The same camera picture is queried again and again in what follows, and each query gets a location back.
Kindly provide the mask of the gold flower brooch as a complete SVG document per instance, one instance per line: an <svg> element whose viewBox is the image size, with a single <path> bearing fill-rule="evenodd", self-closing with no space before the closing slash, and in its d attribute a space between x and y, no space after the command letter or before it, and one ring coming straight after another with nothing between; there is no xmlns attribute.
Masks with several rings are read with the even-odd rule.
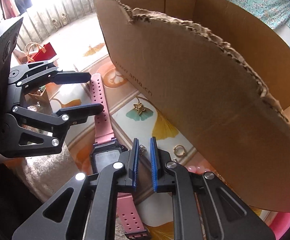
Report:
<svg viewBox="0 0 290 240"><path fill-rule="evenodd" d="M133 107L136 110L138 115L142 115L142 113L146 111L146 108L144 107L144 105L141 102L134 103Z"/></svg>

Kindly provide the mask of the pink purple smart watch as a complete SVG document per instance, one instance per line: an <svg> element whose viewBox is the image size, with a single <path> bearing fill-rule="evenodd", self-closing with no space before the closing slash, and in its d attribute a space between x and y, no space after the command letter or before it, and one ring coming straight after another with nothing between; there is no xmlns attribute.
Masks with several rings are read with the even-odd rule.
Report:
<svg viewBox="0 0 290 240"><path fill-rule="evenodd" d="M90 154L92 170L94 173L99 173L106 166L117 162L121 154L128 149L114 136L104 86L99 73L91 77L91 96L94 103L100 103L103 106L102 112L94 118L95 142ZM137 212L131 193L118 193L114 214L120 218L126 238L151 239L150 233Z"/></svg>

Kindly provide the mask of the brown cardboard box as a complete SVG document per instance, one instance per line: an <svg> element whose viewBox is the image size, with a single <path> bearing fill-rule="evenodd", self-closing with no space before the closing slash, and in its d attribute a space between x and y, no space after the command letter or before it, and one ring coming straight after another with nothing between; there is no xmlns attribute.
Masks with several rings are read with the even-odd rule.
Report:
<svg viewBox="0 0 290 240"><path fill-rule="evenodd" d="M110 58L248 204L290 212L290 48L227 0L94 0Z"/></svg>

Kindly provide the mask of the pink blanket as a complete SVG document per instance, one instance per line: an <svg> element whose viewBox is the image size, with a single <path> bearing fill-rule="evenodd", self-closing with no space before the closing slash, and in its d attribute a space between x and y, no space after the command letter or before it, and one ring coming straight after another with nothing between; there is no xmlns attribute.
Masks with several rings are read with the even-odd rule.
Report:
<svg viewBox="0 0 290 240"><path fill-rule="evenodd" d="M276 239L279 240L290 228L290 213L279 212L269 227L274 232Z"/></svg>

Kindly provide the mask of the red gift bag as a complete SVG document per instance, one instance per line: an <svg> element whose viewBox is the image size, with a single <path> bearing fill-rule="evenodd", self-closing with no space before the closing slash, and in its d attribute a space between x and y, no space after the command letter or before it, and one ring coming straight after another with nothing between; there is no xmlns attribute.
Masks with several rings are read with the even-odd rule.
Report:
<svg viewBox="0 0 290 240"><path fill-rule="evenodd" d="M37 47L38 51L30 54L30 50L33 47ZM56 51L50 43L40 45L37 42L29 42L24 48L24 53L28 62L47 61L56 56Z"/></svg>

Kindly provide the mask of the patterned tablecloth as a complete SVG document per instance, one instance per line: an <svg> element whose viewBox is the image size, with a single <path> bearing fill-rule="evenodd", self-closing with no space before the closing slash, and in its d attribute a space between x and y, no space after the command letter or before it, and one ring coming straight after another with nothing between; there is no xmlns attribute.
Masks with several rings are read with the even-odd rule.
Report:
<svg viewBox="0 0 290 240"><path fill-rule="evenodd" d="M141 221L151 239L175 239L172 194L157 193L153 189L150 139L154 137L160 150L168 152L172 161L183 165L190 172L213 172L223 181L222 177L163 116L149 99L149 94L139 92L126 79L124 69L115 67L109 56L102 57L84 69L66 70L63 62L60 62L58 67L65 71L89 72L91 76L95 73L101 74L114 136L128 150L132 149L134 139L139 141L137 185L131 194ZM62 108L94 103L91 96L91 80L87 83L51 85L56 91L51 100L55 112ZM138 115L133 107L134 103L139 102L146 108L142 115ZM67 133L65 144L73 158L86 146L93 147L94 118L95 115L90 116L85 123L71 126Z"/></svg>

